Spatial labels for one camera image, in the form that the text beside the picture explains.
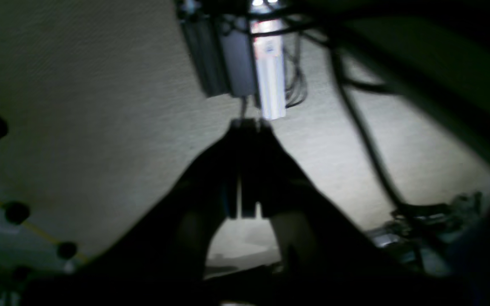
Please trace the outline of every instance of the light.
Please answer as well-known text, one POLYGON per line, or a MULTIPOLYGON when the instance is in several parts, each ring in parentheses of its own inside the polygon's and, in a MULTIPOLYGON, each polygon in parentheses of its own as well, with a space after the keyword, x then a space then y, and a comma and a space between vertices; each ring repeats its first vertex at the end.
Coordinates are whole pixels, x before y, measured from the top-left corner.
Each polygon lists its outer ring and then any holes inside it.
MULTIPOLYGON (((269 3, 276 3, 278 0, 268 0, 269 3)), ((253 6, 261 6, 264 4, 264 0, 253 0, 253 6)))

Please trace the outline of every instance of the wire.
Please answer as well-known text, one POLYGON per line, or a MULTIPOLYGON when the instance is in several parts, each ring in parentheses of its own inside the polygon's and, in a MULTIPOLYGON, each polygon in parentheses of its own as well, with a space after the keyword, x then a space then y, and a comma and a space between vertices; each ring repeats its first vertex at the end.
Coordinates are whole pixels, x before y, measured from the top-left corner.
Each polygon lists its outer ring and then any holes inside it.
POLYGON ((422 253, 421 253, 421 246, 418 245, 418 242, 416 241, 411 241, 410 244, 412 245, 412 250, 413 250, 413 255, 415 256, 415 262, 421 272, 425 272, 424 270, 424 260, 422 258, 422 253))
POLYGON ((300 65, 302 33, 298 32, 294 44, 294 56, 283 47, 283 54, 294 64, 294 75, 291 84, 286 88, 285 98, 288 100, 286 108, 302 104, 308 95, 307 82, 300 65))
POLYGON ((383 161, 379 156, 375 142, 373 141, 373 137, 370 135, 370 132, 366 124, 364 123, 362 114, 360 113, 358 108, 356 108, 351 97, 347 94, 345 90, 345 74, 340 54, 337 54, 337 50, 333 49, 330 51, 330 56, 332 58, 332 68, 334 70, 335 84, 338 89, 337 91, 342 99, 346 110, 348 111, 349 116, 354 122, 356 130, 360 135, 360 138, 366 149, 367 155, 370 159, 370 163, 376 173, 379 183, 381 184, 381 186, 383 186, 383 190, 385 190, 385 193, 396 206, 396 208, 400 210, 404 217, 406 217, 408 223, 420 232, 422 237, 426 240, 426 242, 428 242, 433 250, 435 250, 439 255, 443 256, 446 244, 444 244, 444 242, 437 238, 436 235, 432 234, 432 232, 428 231, 420 221, 412 217, 411 213, 409 213, 409 209, 406 207, 404 201, 402 200, 402 196, 400 196, 398 190, 394 186, 389 172, 383 165, 383 161))
POLYGON ((285 29, 280 29, 277 31, 271 31, 271 32, 263 32, 263 33, 253 33, 253 37, 269 37, 269 36, 279 36, 279 35, 286 35, 289 33, 293 33, 296 31, 303 31, 307 29, 312 29, 317 27, 317 23, 302 23, 299 25, 294 25, 292 27, 288 27, 285 29))
POLYGON ((378 95, 394 95, 394 91, 389 89, 385 84, 370 84, 361 81, 356 81, 350 78, 345 78, 344 82, 360 91, 365 91, 367 93, 378 94, 378 95))
POLYGON ((247 114, 247 104, 247 97, 241 97, 241 111, 239 113, 241 119, 245 118, 245 114, 247 114))
MULTIPOLYGON (((285 11, 287 8, 279 8, 279 9, 276 9, 272 6, 272 4, 270 4, 270 2, 266 1, 266 0, 263 0, 264 1, 264 4, 270 8, 270 13, 269 14, 276 14, 277 12, 281 12, 280 14, 280 18, 281 20, 284 21, 284 23, 287 24, 288 27, 295 27, 298 25, 298 22, 297 21, 294 21, 290 18, 287 17, 287 15, 290 15, 293 11, 292 11, 292 8, 289 9, 289 11, 285 11)), ((326 41, 321 41, 319 39, 317 39, 316 37, 313 37, 311 35, 309 35, 308 33, 302 33, 303 37, 307 38, 309 41, 312 41, 314 43, 317 43, 318 45, 321 45, 321 46, 328 46, 328 43, 326 41)))
MULTIPOLYGON (((4 207, 4 202, 0 201, 0 208, 4 207)), ((22 222, 22 226, 24 228, 27 228, 29 231, 33 232, 37 236, 43 238, 44 240, 47 240, 49 243, 58 245, 60 244, 60 241, 51 236, 50 234, 47 234, 45 231, 41 230, 37 226, 33 225, 31 222, 24 221, 22 222)), ((82 263, 87 263, 88 257, 80 252, 77 253, 76 257, 82 261, 82 263)))
POLYGON ((247 15, 247 17, 251 20, 266 21, 285 18, 285 16, 287 15, 298 13, 298 11, 293 6, 286 6, 284 8, 274 9, 272 5, 268 2, 268 7, 270 8, 269 12, 263 12, 261 14, 250 13, 247 15))
POLYGON ((237 17, 234 16, 234 15, 231 15, 233 18, 231 20, 228 20, 226 18, 226 15, 221 15, 221 19, 222 19, 222 25, 227 25, 228 26, 228 30, 224 30, 223 28, 220 29, 220 32, 222 33, 223 36, 228 36, 230 35, 230 33, 232 33, 232 31, 236 30, 240 33, 245 33, 247 35, 249 35, 249 31, 248 30, 244 30, 244 29, 240 29, 239 27, 236 26, 236 21, 237 21, 237 17))

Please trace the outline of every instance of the textured wall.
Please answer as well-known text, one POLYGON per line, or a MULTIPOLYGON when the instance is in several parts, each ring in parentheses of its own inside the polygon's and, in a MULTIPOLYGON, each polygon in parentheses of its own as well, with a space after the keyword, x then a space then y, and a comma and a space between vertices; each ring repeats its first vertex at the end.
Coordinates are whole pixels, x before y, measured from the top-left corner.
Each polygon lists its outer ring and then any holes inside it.
MULTIPOLYGON (((356 224, 380 225, 390 207, 325 53, 304 48, 310 95, 273 123, 276 135, 356 224)), ((490 188, 488 167, 405 101, 354 96, 409 202, 490 188)), ((0 145, 0 197, 29 203, 33 223, 87 254, 123 235, 238 113, 234 99, 202 97, 170 0, 0 0, 0 115, 11 128, 0 145)), ((212 254, 270 250, 269 230, 219 233, 212 254)))

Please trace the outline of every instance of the black cable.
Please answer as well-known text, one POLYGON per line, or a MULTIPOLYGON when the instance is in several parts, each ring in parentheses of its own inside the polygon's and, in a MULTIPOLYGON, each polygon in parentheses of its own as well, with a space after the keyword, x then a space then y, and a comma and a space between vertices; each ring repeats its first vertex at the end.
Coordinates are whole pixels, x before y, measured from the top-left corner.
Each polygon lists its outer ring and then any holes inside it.
POLYGON ((385 84, 370 84, 364 83, 361 81, 356 81, 350 78, 345 78, 344 82, 360 91, 366 91, 372 94, 378 95, 394 95, 395 92, 389 89, 389 87, 385 84))
POLYGON ((421 272, 425 272, 424 260, 422 258, 421 246, 419 245, 419 242, 410 241, 410 244, 412 245, 413 255, 415 256, 415 262, 417 266, 419 267, 421 272))
POLYGON ((287 27, 285 29, 280 29, 277 31, 264 32, 264 33, 253 33, 253 37, 269 37, 269 36, 279 36, 286 35, 288 33, 293 33, 296 31, 303 31, 307 29, 312 29, 318 27, 317 23, 301 23, 294 25, 292 27, 287 27))
POLYGON ((345 74, 340 54, 337 54, 337 50, 331 50, 330 57, 332 58, 332 68, 334 70, 335 84, 338 89, 337 91, 342 99, 346 110, 348 111, 349 116, 352 118, 355 128, 358 130, 360 138, 362 139, 362 143, 370 159, 370 163, 376 173, 379 183, 381 184, 381 186, 383 186, 383 190, 385 190, 385 194, 387 194, 387 196, 393 202, 396 208, 404 215, 404 217, 406 217, 408 223, 413 228, 418 230, 418 232, 422 235, 426 242, 428 242, 432 249, 435 250, 439 255, 443 256, 446 244, 442 242, 439 238, 437 238, 436 235, 432 234, 432 232, 427 230, 420 221, 412 216, 406 205, 404 205, 404 201, 402 201, 402 196, 400 196, 399 192, 394 186, 389 173, 385 169, 383 161, 379 156, 379 153, 377 152, 375 142, 373 141, 373 138, 371 137, 370 132, 366 127, 366 124, 364 124, 362 114, 356 108, 354 102, 347 94, 344 87, 345 74))
POLYGON ((295 101, 297 98, 293 99, 286 105, 286 108, 291 108, 302 104, 308 96, 308 85, 307 82, 305 81, 305 76, 302 73, 300 73, 299 77, 301 78, 301 84, 303 87, 302 98, 299 101, 295 101))
POLYGON ((220 16, 220 19, 222 20, 221 21, 221 25, 227 25, 228 26, 228 30, 227 31, 224 31, 224 29, 220 29, 220 32, 222 33, 223 36, 228 36, 230 35, 230 33, 232 33, 232 31, 238 31, 240 33, 245 33, 247 35, 249 35, 249 30, 248 29, 240 29, 239 27, 236 26, 236 20, 237 20, 237 17, 234 16, 234 15, 231 15, 232 19, 231 20, 228 20, 228 18, 226 18, 227 16, 225 15, 221 15, 220 16))
POLYGON ((286 89, 285 93, 285 98, 288 100, 288 102, 286 103, 286 108, 291 108, 302 104, 308 95, 307 82, 300 66, 301 37, 302 33, 298 32, 298 35, 296 36, 296 42, 294 44, 294 55, 290 54, 286 50, 286 48, 283 47, 283 54, 285 55, 285 58, 288 58, 294 64, 294 74, 292 76, 292 82, 291 85, 286 89))
MULTIPOLYGON (((264 1, 264 4, 266 6, 268 6, 268 8, 270 8, 270 13, 269 14, 276 14, 277 12, 282 12, 282 14, 280 14, 280 19, 284 21, 284 23, 287 24, 287 26, 289 28, 291 27, 295 27, 298 25, 298 22, 294 21, 294 20, 291 20, 289 19, 288 17, 286 17, 287 15, 290 15, 292 14, 292 8, 290 8, 289 11, 285 11, 286 9, 288 8, 280 8, 280 9, 275 9, 271 4, 270 2, 266 1, 266 0, 263 0, 264 1)), ((313 37, 311 35, 309 35, 308 33, 302 33, 303 37, 307 38, 309 41, 312 41, 314 43, 317 43, 318 45, 321 45, 323 47, 327 47, 328 46, 328 43, 326 41, 321 41, 319 39, 317 39, 316 37, 313 37)))
POLYGON ((247 16, 251 20, 266 21, 284 18, 287 15, 298 14, 299 12, 294 8, 294 6, 287 6, 284 8, 279 8, 277 10, 273 9, 272 5, 268 3, 268 7, 271 8, 270 12, 264 12, 262 14, 250 13, 247 16))
POLYGON ((239 112, 239 118, 245 118, 245 114, 247 114, 247 97, 241 97, 241 110, 239 112))

